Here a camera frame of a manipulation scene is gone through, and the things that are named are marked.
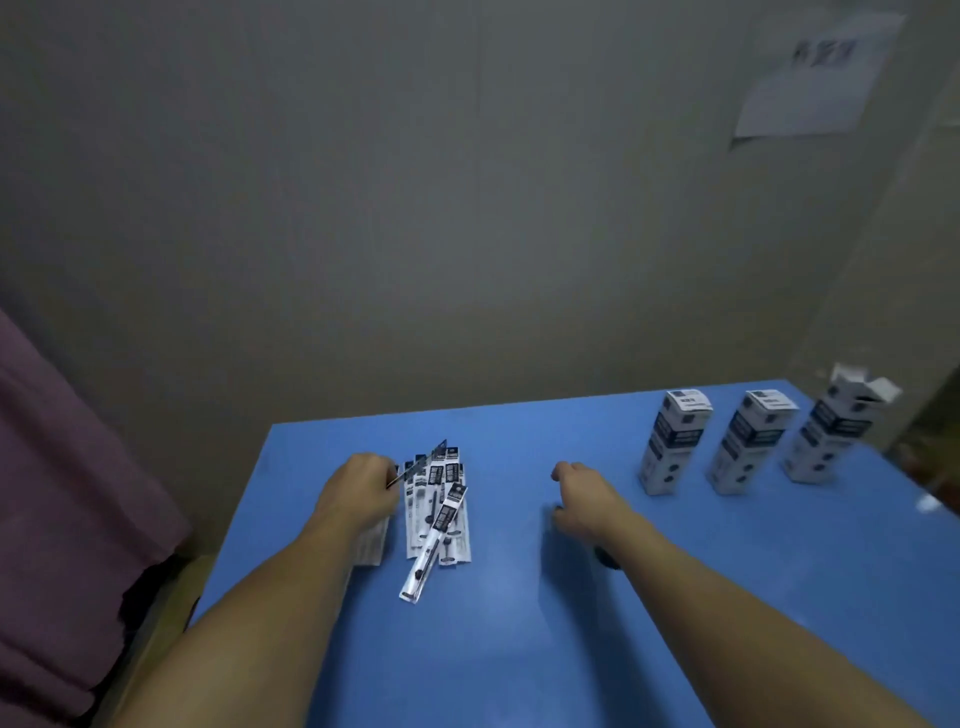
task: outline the box top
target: box top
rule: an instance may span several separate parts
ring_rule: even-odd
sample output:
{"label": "box top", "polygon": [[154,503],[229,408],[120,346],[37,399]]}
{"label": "box top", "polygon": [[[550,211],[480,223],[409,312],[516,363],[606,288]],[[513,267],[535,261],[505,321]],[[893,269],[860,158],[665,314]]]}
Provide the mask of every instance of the box top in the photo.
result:
{"label": "box top", "polygon": [[838,363],[833,365],[830,383],[842,387],[856,400],[878,404],[890,404],[903,391],[885,376],[868,380],[869,375],[870,373],[864,367]]}
{"label": "box top", "polygon": [[771,412],[800,409],[793,400],[777,389],[752,389],[747,391],[747,396],[755,405]]}
{"label": "box top", "polygon": [[671,389],[666,393],[681,412],[712,412],[713,405],[699,389]]}

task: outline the left hand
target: left hand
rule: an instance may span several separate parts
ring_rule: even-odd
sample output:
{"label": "left hand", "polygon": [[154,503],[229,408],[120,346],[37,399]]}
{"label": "left hand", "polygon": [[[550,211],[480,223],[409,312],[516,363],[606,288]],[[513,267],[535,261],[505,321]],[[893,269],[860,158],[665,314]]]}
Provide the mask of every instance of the left hand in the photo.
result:
{"label": "left hand", "polygon": [[306,527],[336,524],[355,538],[396,509],[402,484],[386,487],[395,477],[390,458],[371,452],[351,455],[327,480]]}

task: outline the purple cloth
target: purple cloth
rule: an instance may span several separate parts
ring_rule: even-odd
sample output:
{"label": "purple cloth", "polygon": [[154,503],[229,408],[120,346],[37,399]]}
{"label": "purple cloth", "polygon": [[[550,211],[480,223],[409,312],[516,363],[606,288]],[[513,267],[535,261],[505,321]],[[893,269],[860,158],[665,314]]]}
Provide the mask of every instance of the purple cloth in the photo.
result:
{"label": "purple cloth", "polygon": [[0,312],[0,725],[52,725],[90,707],[123,647],[123,592],[189,531]]}

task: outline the wall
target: wall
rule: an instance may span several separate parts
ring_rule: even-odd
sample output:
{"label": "wall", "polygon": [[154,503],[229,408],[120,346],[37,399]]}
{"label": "wall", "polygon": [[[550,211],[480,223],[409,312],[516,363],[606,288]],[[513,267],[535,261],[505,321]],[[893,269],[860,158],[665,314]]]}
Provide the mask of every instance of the wall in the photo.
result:
{"label": "wall", "polygon": [[960,52],[730,152],[799,6],[16,0],[0,304],[201,547],[273,422],[779,375]]}
{"label": "wall", "polygon": [[903,395],[870,432],[882,449],[960,364],[960,64],[925,126],[787,371],[811,393],[825,362],[893,379]]}

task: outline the blue table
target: blue table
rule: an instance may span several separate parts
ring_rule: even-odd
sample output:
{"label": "blue table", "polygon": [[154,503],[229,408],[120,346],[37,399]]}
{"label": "blue table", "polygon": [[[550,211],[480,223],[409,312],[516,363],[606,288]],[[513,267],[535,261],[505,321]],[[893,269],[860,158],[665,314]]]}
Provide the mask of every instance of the blue table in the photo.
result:
{"label": "blue table", "polygon": [[[297,535],[350,453],[406,459],[445,437],[467,467],[473,563],[401,601],[412,562],[392,521],[383,565],[354,572],[311,726],[710,725],[623,574],[544,527],[561,459],[600,470],[668,538],[955,724],[960,522],[921,514],[921,491],[864,446],[828,486],[790,482],[772,457],[748,495],[717,496],[704,467],[743,391],[767,387],[810,405],[785,381],[704,388],[715,414],[669,497],[636,480],[659,391],[275,425],[197,615]],[[411,691],[415,675],[429,690]]]}

